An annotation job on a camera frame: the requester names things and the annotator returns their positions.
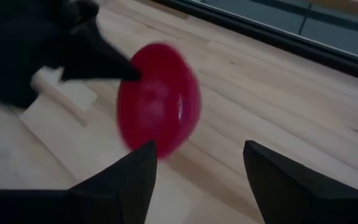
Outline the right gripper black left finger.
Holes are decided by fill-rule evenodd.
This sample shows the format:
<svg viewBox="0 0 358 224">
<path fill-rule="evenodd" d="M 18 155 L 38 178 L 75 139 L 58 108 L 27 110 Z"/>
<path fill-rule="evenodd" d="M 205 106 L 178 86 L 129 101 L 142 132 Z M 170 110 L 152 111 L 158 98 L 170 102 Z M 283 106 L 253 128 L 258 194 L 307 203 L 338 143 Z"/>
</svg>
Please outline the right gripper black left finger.
<svg viewBox="0 0 358 224">
<path fill-rule="evenodd" d="M 153 141 L 66 190 L 0 190 L 0 224 L 144 224 L 155 187 Z"/>
</svg>

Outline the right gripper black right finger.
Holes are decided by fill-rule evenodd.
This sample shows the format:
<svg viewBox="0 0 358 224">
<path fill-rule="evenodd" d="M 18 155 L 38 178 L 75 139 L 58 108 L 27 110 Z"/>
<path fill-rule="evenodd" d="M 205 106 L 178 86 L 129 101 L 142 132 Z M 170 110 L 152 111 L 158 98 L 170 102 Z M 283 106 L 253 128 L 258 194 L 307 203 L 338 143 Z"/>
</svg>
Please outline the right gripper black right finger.
<svg viewBox="0 0 358 224">
<path fill-rule="evenodd" d="M 265 224 L 358 224 L 358 190 L 246 141 L 247 178 Z"/>
</svg>

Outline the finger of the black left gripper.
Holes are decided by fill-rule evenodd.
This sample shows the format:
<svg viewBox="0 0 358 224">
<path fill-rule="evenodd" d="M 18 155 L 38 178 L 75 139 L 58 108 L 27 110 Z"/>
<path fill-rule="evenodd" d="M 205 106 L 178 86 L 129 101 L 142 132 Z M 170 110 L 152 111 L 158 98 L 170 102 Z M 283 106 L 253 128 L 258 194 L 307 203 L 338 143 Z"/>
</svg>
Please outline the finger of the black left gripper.
<svg viewBox="0 0 358 224">
<path fill-rule="evenodd" d="M 60 66 L 63 67 L 60 79 L 64 82 L 97 79 L 134 81 L 141 76 L 129 59 L 104 39 L 95 18 L 76 26 L 65 37 Z"/>
</svg>

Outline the pink plastic bowl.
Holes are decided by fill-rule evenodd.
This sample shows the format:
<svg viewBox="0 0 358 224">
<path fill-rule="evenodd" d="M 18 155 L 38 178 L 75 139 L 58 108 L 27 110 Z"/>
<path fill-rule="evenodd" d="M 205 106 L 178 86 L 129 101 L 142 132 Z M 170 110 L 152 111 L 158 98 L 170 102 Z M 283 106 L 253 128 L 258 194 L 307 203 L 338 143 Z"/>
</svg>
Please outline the pink plastic bowl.
<svg viewBox="0 0 358 224">
<path fill-rule="evenodd" d="M 200 84 L 177 48 L 152 42 L 138 50 L 131 64 L 138 81 L 122 81 L 116 118 L 122 140 L 130 150 L 152 140 L 164 159 L 192 134 L 200 119 Z"/>
</svg>

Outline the white tape patch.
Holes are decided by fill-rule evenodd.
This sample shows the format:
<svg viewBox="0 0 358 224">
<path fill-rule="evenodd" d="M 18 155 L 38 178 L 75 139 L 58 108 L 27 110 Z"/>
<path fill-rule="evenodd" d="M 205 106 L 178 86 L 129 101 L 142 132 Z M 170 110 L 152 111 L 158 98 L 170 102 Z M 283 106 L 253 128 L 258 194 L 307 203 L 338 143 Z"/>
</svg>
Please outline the white tape patch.
<svg viewBox="0 0 358 224">
<path fill-rule="evenodd" d="M 61 71 L 39 70 L 32 84 L 39 97 L 19 117 L 25 124 L 79 128 L 91 119 L 97 94 L 81 82 L 61 81 Z"/>
</svg>

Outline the black table edge frame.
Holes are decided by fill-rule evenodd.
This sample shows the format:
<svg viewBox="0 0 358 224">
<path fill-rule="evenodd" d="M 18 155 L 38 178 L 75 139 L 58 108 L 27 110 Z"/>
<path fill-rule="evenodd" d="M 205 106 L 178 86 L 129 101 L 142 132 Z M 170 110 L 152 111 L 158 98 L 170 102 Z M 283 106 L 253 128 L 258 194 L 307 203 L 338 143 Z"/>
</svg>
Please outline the black table edge frame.
<svg viewBox="0 0 358 224">
<path fill-rule="evenodd" d="M 151 0 L 358 78 L 358 56 L 192 0 Z"/>
</svg>

